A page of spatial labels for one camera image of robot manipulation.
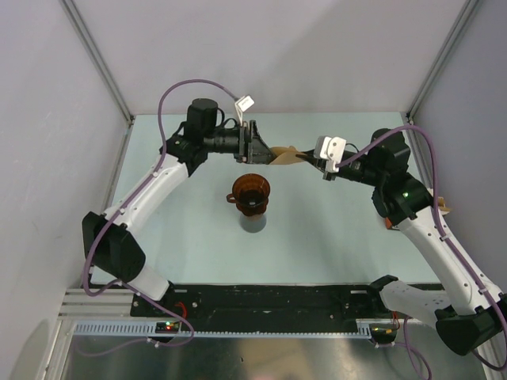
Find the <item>brown paper coffee filter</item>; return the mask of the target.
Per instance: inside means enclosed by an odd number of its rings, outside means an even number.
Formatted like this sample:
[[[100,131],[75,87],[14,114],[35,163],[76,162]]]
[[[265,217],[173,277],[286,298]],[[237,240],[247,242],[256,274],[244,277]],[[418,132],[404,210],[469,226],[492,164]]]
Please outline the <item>brown paper coffee filter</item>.
[[[270,165],[293,165],[304,162],[296,157],[302,151],[297,150],[294,146],[278,146],[279,156]]]

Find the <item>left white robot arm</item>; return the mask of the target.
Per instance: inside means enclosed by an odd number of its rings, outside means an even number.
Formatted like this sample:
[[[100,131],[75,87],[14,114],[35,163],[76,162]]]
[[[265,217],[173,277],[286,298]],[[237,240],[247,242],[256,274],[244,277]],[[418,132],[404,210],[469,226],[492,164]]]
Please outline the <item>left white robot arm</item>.
[[[148,306],[159,316],[176,305],[170,283],[148,263],[135,239],[151,214],[183,181],[192,176],[210,153],[231,154],[238,163],[268,165],[275,154],[259,135],[257,124],[243,114],[254,105],[251,96],[234,103],[234,126],[227,128],[218,104],[197,98],[186,119],[168,139],[162,140],[157,161],[139,183],[117,204],[82,220],[87,264],[109,273],[136,293],[148,297]]]

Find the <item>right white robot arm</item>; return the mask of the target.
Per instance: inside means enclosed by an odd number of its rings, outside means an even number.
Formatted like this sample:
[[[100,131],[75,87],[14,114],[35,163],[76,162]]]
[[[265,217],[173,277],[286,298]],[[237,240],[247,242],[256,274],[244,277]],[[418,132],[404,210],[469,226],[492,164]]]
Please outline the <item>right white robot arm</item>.
[[[438,207],[436,190],[409,173],[407,126],[376,131],[369,145],[357,153],[346,141],[321,136],[315,148],[296,156],[310,163],[327,181],[344,178],[372,186],[372,202],[418,249],[444,288],[423,291],[394,276],[371,283],[374,292],[366,307],[375,317],[398,311],[434,328],[457,355],[472,353],[506,330],[506,295],[466,253]]]

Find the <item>amber plastic coffee dripper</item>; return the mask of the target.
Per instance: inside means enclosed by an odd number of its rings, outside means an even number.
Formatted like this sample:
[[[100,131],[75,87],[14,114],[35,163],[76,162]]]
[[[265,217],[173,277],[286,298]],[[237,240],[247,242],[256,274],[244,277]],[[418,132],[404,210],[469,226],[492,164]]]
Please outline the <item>amber plastic coffee dripper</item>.
[[[247,173],[233,183],[226,200],[234,204],[244,216],[254,217],[267,211],[270,192],[270,183],[266,178],[256,173]]]

